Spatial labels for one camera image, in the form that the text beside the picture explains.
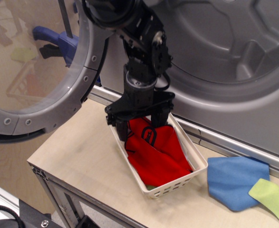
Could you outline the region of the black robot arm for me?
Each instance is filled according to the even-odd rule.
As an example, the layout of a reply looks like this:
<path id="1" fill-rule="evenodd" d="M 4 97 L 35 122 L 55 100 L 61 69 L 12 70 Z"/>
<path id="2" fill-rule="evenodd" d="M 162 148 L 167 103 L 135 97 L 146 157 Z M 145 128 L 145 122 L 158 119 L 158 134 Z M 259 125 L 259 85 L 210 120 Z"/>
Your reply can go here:
<path id="1" fill-rule="evenodd" d="M 128 138 L 128 121 L 150 116 L 153 127 L 167 123 L 175 94 L 169 86 L 156 87 L 166 73 L 172 56 L 166 46 L 164 25 L 142 0 L 84 0 L 84 12 L 98 27 L 116 33 L 128 58 L 124 66 L 122 97 L 105 108 L 107 123 L 116 127 L 119 139 Z"/>

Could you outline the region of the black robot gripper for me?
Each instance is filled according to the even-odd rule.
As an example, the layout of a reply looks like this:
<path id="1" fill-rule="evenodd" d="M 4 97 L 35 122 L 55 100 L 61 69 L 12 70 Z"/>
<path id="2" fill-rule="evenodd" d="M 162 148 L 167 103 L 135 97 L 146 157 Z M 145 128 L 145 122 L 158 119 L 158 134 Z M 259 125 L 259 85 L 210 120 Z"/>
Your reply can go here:
<path id="1" fill-rule="evenodd" d="M 167 81 L 165 87 L 155 87 L 157 78 L 145 83 L 133 77 L 129 71 L 125 72 L 124 93 L 116 102 L 105 108 L 108 125 L 116 126 L 117 134 L 122 142 L 128 138 L 128 121 L 144 116 L 151 116 L 152 126 L 155 128 L 167 124 L 170 111 L 173 109 L 172 100 L 175 94 L 167 92 L 170 78 L 163 74 Z"/>

